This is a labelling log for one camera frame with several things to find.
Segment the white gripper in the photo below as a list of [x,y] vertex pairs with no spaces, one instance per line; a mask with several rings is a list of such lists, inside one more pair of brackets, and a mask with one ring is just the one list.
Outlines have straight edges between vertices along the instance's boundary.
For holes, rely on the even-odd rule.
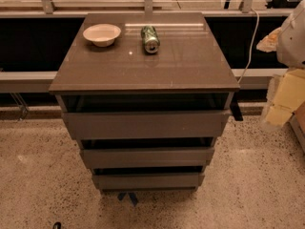
[[[261,39],[256,48],[262,52],[275,52],[281,28]],[[281,128],[305,102],[305,71],[292,69],[275,75],[267,91],[267,103],[262,111],[262,124],[266,128]]]

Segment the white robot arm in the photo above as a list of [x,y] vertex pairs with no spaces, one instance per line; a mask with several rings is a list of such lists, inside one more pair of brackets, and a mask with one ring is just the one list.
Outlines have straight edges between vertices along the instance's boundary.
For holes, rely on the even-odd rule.
[[276,52],[277,61],[288,67],[283,75],[271,79],[262,112],[265,129],[280,129],[305,101],[305,0],[256,48]]

